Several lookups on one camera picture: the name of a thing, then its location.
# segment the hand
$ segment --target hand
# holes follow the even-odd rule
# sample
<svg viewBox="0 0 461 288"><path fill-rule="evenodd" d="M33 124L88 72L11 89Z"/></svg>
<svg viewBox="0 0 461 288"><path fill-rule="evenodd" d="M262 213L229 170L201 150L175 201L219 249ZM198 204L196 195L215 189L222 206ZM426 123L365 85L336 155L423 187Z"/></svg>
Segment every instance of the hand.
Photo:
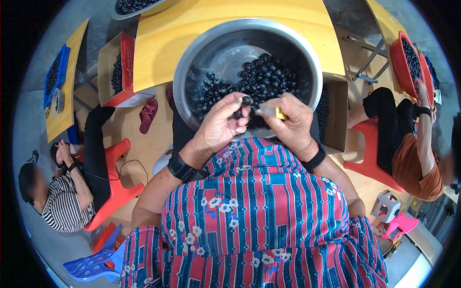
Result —
<svg viewBox="0 0 461 288"><path fill-rule="evenodd" d="M192 141L199 149L219 152L228 145L235 135L247 130L250 106L242 106L243 93L233 92L218 101L203 120ZM231 116L242 108L242 118Z"/></svg>
<svg viewBox="0 0 461 288"><path fill-rule="evenodd" d="M62 139L61 142L59 142L58 151L56 152L56 159L58 157L57 155L59 155L59 157L62 159L62 161L64 161L67 167L70 167L70 165L74 163L74 159L71 155L71 148Z"/></svg>
<svg viewBox="0 0 461 288"><path fill-rule="evenodd" d="M264 120L299 160L310 161L319 151L319 146L310 134L312 109L290 93L283 93L281 98L270 99L261 105L282 109L282 112L289 117L288 120L282 121L274 116L263 116Z"/></svg>
<svg viewBox="0 0 461 288"><path fill-rule="evenodd" d="M418 92L418 103L421 105L429 106L429 99L427 98L426 85L422 82L421 79L416 78L414 80L414 87L416 92Z"/></svg>

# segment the person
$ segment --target person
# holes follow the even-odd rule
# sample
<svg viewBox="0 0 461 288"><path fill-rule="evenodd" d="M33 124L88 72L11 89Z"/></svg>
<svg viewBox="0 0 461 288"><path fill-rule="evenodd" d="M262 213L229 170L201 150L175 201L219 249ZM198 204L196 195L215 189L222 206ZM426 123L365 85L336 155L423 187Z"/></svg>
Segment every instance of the person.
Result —
<svg viewBox="0 0 461 288"><path fill-rule="evenodd" d="M431 111L426 86L420 79L414 85L420 96L421 107L410 99L403 99L396 107L394 95L380 87L363 100L363 105L352 111L348 128L378 117L378 166L391 175L410 195L425 201L435 201L454 179L451 152L440 159L431 147L432 125L436 120ZM418 137L412 134L413 121L419 114Z"/></svg>
<svg viewBox="0 0 461 288"><path fill-rule="evenodd" d="M281 143L231 142L249 121L244 96L217 102L178 153L186 166L173 156L146 186L133 209L120 286L385 288L365 205L312 138L312 110L284 93L265 103L290 117L265 116ZM239 109L242 117L232 117ZM187 165L195 171L190 182L178 172Z"/></svg>
<svg viewBox="0 0 461 288"><path fill-rule="evenodd" d="M51 157L58 168L48 186L36 163L26 163L20 169L23 200L35 206L41 217L59 232L82 229L110 197L102 125L114 111L113 107L98 105L88 114L83 163L73 158L70 145L63 140L52 145Z"/></svg>

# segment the yellow table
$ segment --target yellow table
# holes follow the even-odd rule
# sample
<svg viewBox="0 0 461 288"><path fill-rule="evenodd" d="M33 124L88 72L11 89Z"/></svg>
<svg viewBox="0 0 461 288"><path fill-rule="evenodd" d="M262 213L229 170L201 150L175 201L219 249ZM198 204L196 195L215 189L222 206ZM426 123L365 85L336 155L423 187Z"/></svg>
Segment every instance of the yellow table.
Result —
<svg viewBox="0 0 461 288"><path fill-rule="evenodd" d="M368 7L372 11L375 17L376 23L378 24L379 31L383 36L384 44L386 45L386 51L389 58L389 69L392 74L394 90L399 93L403 93L403 89L400 87L399 81L396 78L394 67L392 66L392 59L390 57L390 46L399 37L399 31L407 33L405 28L394 18L389 12L386 11L380 4L375 0L366 0Z"/></svg>
<svg viewBox="0 0 461 288"><path fill-rule="evenodd" d="M345 75L335 30L322 0L182 0L159 14L140 18L134 91L172 81L179 58L198 35L222 22L248 17L274 20L294 29L310 42L323 72Z"/></svg>
<svg viewBox="0 0 461 288"><path fill-rule="evenodd" d="M63 90L65 94L64 109L61 113L55 116L53 116L53 112L50 112L48 118L46 119L48 143L53 141L59 134L66 131L67 128L74 124L75 67L83 34L85 33L88 21L89 19L86 19L66 42L66 45L71 49L71 52L69 53L69 61L67 62L65 82L61 87L61 90ZM45 116L48 114L47 110L48 108L44 111Z"/></svg>

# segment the metal basin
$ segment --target metal basin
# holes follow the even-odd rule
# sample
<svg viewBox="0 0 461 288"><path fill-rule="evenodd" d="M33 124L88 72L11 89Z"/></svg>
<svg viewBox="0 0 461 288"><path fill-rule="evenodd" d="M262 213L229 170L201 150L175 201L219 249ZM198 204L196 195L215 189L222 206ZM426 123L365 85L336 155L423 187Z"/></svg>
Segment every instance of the metal basin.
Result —
<svg viewBox="0 0 461 288"><path fill-rule="evenodd" d="M136 12L129 14L122 14L121 9L117 7L117 0L114 1L114 5L109 8L109 13L111 18L114 20L124 20L130 17L142 14L141 16L148 16L160 13L174 5L176 5L180 0L159 0L143 9L140 9Z"/></svg>
<svg viewBox="0 0 461 288"><path fill-rule="evenodd" d="M208 71L217 78L237 83L237 73L244 62L262 53L283 58L298 75L299 98L313 110L322 92L322 69L309 42L299 33L280 23L257 18L231 20L198 36L186 49L173 78L174 100L181 118L194 131L201 122L197 107L201 87ZM237 139L274 136L272 130L247 131Z"/></svg>

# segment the blue plastic chair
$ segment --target blue plastic chair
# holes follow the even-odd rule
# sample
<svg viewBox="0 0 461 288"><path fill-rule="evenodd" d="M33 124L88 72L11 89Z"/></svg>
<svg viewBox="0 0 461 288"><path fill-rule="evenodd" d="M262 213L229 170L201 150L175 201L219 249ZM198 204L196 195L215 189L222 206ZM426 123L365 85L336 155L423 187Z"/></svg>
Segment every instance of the blue plastic chair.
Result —
<svg viewBox="0 0 461 288"><path fill-rule="evenodd" d="M110 282L114 282L117 277L120 277L123 269L125 242L118 247L117 251L114 251L113 247L121 229L122 225L119 224L98 253L64 263L63 266L69 275L82 282L88 282L101 276L105 276ZM114 263L115 268L113 270L104 265L108 261Z"/></svg>

